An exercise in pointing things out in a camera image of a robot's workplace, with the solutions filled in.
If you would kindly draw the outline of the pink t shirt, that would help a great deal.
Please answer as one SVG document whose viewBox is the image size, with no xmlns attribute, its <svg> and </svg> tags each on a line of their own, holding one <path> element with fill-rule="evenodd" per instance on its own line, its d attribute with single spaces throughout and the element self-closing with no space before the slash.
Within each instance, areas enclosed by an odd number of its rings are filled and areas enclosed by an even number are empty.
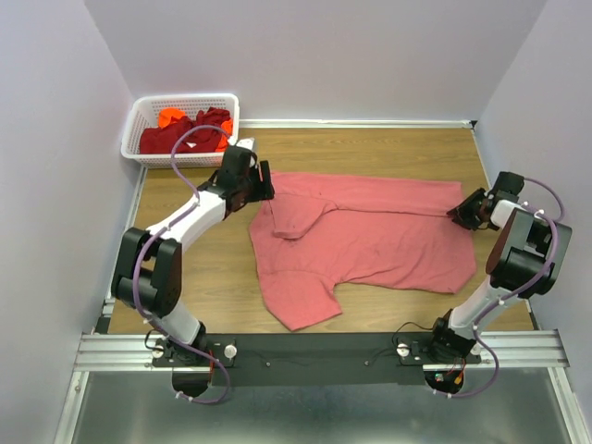
<svg viewBox="0 0 592 444">
<path fill-rule="evenodd" d="M 355 283 L 455 294 L 476 271 L 470 232 L 448 211 L 456 181 L 275 172 L 249 233 L 268 312 L 294 331 L 340 315 Z"/>
</svg>

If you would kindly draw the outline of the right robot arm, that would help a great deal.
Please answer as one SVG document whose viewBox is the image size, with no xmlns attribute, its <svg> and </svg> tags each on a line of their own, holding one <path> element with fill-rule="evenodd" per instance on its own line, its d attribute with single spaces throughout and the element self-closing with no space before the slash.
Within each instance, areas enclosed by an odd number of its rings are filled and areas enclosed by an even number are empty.
<svg viewBox="0 0 592 444">
<path fill-rule="evenodd" d="M 526 182 L 553 196 L 559 215 L 520 202 Z M 565 207 L 557 192 L 537 179 L 509 171 L 498 174 L 490 190 L 479 189 L 449 210 L 448 217 L 473 231 L 482 226 L 499 237 L 487 259 L 486 279 L 463 304 L 449 310 L 433 325 L 427 347 L 437 360 L 467 357 L 478 344 L 479 333 L 503 311 L 554 286 L 566 254 L 572 229 L 562 223 Z"/>
</svg>

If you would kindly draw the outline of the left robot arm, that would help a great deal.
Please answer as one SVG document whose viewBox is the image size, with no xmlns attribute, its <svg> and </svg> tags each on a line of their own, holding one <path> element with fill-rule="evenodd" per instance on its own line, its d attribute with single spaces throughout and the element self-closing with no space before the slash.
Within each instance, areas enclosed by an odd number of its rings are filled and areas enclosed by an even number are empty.
<svg viewBox="0 0 592 444">
<path fill-rule="evenodd" d="M 124 233 L 111 294 L 178 348 L 205 356 L 206 328 L 180 300 L 183 254 L 208 229 L 246 204 L 273 199 L 275 192 L 269 163 L 257 159 L 253 138 L 230 145 L 220 168 L 196 190 L 161 222 Z"/>
</svg>

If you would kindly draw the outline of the orange t shirt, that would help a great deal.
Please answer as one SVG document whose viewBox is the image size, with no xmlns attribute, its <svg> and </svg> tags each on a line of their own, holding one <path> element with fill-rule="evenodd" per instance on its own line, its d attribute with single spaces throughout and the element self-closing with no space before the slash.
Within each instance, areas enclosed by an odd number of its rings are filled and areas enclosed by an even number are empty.
<svg viewBox="0 0 592 444">
<path fill-rule="evenodd" d="M 159 154 L 170 154 L 175 143 L 189 130 L 200 127 L 186 136 L 177 154 L 207 154 L 222 152 L 228 146 L 233 131 L 233 119 L 228 110 L 210 107 L 200 110 L 195 117 L 169 107 L 163 109 L 157 119 L 156 149 Z"/>
</svg>

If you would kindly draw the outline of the white plastic laundry basket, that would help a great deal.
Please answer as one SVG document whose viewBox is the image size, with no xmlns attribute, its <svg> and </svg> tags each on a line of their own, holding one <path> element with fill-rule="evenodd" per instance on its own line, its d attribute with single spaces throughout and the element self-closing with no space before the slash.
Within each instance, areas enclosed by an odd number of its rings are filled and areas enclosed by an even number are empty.
<svg viewBox="0 0 592 444">
<path fill-rule="evenodd" d="M 232 93 L 146 96 L 129 113 L 121 155 L 145 167 L 217 167 L 238 139 L 240 106 Z"/>
</svg>

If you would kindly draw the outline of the aluminium frame rail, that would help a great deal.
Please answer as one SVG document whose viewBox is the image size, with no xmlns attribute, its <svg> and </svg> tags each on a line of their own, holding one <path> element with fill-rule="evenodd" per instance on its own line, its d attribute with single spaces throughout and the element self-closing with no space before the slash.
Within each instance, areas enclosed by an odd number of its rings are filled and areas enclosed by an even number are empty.
<svg viewBox="0 0 592 444">
<path fill-rule="evenodd" d="M 565 368 L 569 360 L 556 331 L 489 331 L 481 335 L 484 345 L 475 345 L 465 358 L 442 361 L 426 350 L 430 335 L 422 332 L 393 333 L 283 333 L 210 334 L 208 346 L 225 365 L 236 367 L 239 359 L 253 358 L 258 364 L 330 364 L 352 362 L 375 367 L 381 359 L 395 364 L 420 364 L 425 370 L 450 365 L 467 368 Z M 81 372 L 130 372 L 182 368 L 173 357 L 157 358 L 154 348 L 161 337 L 152 335 L 84 335 L 74 369 Z"/>
</svg>

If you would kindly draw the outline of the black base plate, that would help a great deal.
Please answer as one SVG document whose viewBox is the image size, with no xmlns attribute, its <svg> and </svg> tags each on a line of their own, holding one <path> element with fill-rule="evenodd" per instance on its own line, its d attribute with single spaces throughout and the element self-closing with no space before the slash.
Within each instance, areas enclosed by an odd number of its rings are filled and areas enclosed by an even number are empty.
<svg viewBox="0 0 592 444">
<path fill-rule="evenodd" d="M 180 383 L 224 387 L 424 385 L 449 380 L 468 364 L 470 352 L 438 347 L 429 332 L 325 334 L 210 334 L 207 356 L 166 339 L 150 346 L 156 367 L 177 371 Z"/>
</svg>

